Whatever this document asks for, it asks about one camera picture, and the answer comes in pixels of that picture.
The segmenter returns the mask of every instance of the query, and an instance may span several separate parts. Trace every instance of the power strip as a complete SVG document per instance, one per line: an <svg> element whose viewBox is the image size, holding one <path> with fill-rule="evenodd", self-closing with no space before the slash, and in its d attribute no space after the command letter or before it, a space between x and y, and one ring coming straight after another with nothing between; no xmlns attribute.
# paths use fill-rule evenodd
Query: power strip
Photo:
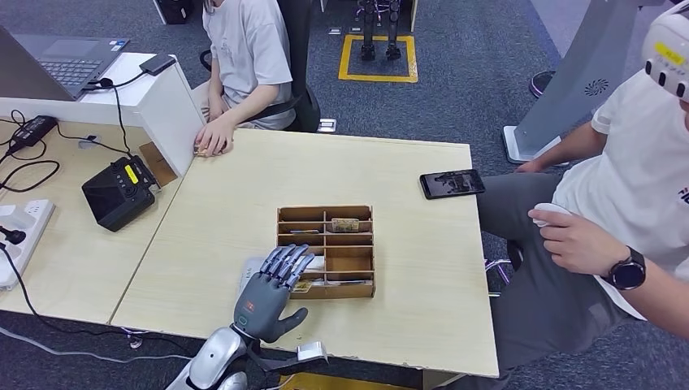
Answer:
<svg viewBox="0 0 689 390"><path fill-rule="evenodd" d="M26 233L26 238L18 245L2 240L20 275L24 273L54 208L53 202L47 199L30 201L24 208L20 208L18 205L0 206L0 225L6 229L19 229ZM17 285L18 280L4 257L5 254L0 252L0 290L12 290Z"/></svg>

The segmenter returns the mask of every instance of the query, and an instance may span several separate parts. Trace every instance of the robotic finger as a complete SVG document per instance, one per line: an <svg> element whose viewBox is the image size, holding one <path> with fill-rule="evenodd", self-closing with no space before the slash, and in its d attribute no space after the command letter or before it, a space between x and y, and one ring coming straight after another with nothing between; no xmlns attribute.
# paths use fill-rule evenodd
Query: robotic finger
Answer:
<svg viewBox="0 0 689 390"><path fill-rule="evenodd" d="M290 252L292 252L297 246L294 244L290 244L285 246L280 253L277 256L277 259L272 263L271 267L268 269L267 274L269 276L275 275L275 273L280 269L282 266L283 260L289 255Z"/></svg>
<svg viewBox="0 0 689 390"><path fill-rule="evenodd" d="M264 261L263 264L261 265L261 269L259 270L259 272L261 272L262 274L265 274L266 272L268 272L268 269L271 267L271 265L275 261L275 258L277 258L278 254L280 253L280 251L282 251L282 249L283 249L282 246L279 246L279 247L273 249L271 254L269 254L268 257L266 258L266 261Z"/></svg>
<svg viewBox="0 0 689 390"><path fill-rule="evenodd" d="M284 285L289 288L290 291L294 289L294 286L297 284L297 281L301 277L301 274L304 273L306 268L309 266L311 262L314 261L314 258L316 256L314 254L309 254L305 258L303 258L297 266L294 267L294 271L292 271L292 274L287 278L287 280L284 282Z"/></svg>
<svg viewBox="0 0 689 390"><path fill-rule="evenodd" d="M302 246L297 247L297 250L292 252L292 256L289 257L285 262L283 262L282 268L278 271L277 278L279 280L284 280L284 277L287 276L287 274L292 270L292 266L294 265L295 262L306 252L306 250L309 248L308 245L304 244Z"/></svg>

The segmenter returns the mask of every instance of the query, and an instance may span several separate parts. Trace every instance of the laptop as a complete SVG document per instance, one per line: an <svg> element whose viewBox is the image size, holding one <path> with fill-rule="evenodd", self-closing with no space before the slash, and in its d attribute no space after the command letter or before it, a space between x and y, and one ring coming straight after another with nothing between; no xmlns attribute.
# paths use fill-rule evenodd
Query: laptop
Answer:
<svg viewBox="0 0 689 390"><path fill-rule="evenodd" d="M0 98L75 101L128 43L123 38L13 35L0 26Z"/></svg>

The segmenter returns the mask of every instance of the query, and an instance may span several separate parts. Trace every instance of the white headset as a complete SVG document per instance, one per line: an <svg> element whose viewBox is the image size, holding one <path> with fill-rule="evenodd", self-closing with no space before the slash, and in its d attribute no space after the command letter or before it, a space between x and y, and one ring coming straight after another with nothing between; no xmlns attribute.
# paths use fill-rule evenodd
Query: white headset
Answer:
<svg viewBox="0 0 689 390"><path fill-rule="evenodd" d="M689 0L651 23L643 42L646 74L674 96L689 102Z"/></svg>

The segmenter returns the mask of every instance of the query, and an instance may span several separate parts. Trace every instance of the smartphone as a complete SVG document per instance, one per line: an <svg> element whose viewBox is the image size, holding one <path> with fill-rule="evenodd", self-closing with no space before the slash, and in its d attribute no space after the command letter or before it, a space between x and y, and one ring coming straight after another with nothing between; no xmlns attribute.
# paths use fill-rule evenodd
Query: smartphone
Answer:
<svg viewBox="0 0 689 390"><path fill-rule="evenodd" d="M475 169L429 173L421 175L419 179L426 199L460 197L482 193L486 190L481 176Z"/></svg>

